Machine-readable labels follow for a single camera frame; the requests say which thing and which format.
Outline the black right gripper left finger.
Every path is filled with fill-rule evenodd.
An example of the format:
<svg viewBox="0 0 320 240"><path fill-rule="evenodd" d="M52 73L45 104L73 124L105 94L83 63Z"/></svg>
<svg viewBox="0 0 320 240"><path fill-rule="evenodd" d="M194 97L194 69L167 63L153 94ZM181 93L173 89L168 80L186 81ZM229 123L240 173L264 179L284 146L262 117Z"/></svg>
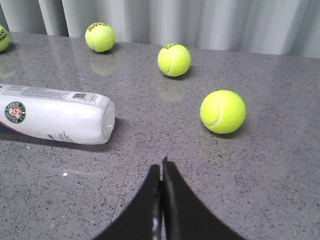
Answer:
<svg viewBox="0 0 320 240"><path fill-rule="evenodd" d="M160 166L151 165L126 209L96 240L159 240L161 238Z"/></svg>

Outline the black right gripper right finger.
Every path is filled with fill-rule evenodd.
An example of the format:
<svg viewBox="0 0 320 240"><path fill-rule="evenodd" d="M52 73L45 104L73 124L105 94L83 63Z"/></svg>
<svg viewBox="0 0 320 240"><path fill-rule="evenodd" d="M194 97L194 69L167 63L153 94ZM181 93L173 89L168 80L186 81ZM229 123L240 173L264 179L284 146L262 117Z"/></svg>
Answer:
<svg viewBox="0 0 320 240"><path fill-rule="evenodd" d="M210 212L167 157L162 161L162 204L168 240L243 239Z"/></svg>

